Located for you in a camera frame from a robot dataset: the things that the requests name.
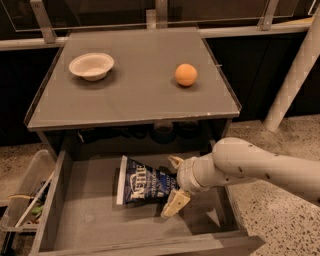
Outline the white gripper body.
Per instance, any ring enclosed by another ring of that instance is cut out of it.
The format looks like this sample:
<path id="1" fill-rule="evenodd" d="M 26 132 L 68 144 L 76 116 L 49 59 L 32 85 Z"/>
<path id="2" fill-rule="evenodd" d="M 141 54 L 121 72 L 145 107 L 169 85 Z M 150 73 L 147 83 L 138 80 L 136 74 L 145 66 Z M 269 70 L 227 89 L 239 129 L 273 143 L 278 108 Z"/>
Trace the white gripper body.
<path id="1" fill-rule="evenodd" d="M 196 158 L 191 157 L 185 160 L 181 160 L 177 166 L 177 183 L 179 187 L 189 194 L 196 194 L 207 191 L 196 180 L 194 175 L 194 164 Z"/>

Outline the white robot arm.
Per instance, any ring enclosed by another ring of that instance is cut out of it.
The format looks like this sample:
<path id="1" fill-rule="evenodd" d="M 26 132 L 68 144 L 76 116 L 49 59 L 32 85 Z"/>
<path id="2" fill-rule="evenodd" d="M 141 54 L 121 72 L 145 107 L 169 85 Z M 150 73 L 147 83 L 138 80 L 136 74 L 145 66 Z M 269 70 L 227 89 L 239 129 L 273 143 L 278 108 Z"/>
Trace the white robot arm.
<path id="1" fill-rule="evenodd" d="M 161 216 L 175 216 L 197 193 L 217 186 L 267 181 L 314 205 L 320 201 L 320 162 L 278 155 L 245 140 L 227 137 L 201 157 L 169 158 L 177 171 L 178 187 L 170 192 Z"/>

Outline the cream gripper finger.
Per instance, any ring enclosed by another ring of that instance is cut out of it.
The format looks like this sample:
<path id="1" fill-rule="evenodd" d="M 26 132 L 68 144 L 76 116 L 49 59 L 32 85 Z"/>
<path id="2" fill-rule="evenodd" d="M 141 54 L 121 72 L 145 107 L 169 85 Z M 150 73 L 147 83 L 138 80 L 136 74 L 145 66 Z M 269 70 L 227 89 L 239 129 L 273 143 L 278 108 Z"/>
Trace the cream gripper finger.
<path id="1" fill-rule="evenodd" d="M 179 167 L 182 165 L 184 160 L 178 156 L 169 155 L 168 160 L 170 161 L 171 165 L 178 170 Z"/>
<path id="2" fill-rule="evenodd" d="M 182 208 L 184 208 L 191 200 L 191 194 L 179 189 L 173 189 L 168 197 L 167 203 L 164 205 L 161 212 L 161 217 L 164 219 L 175 216 Z"/>

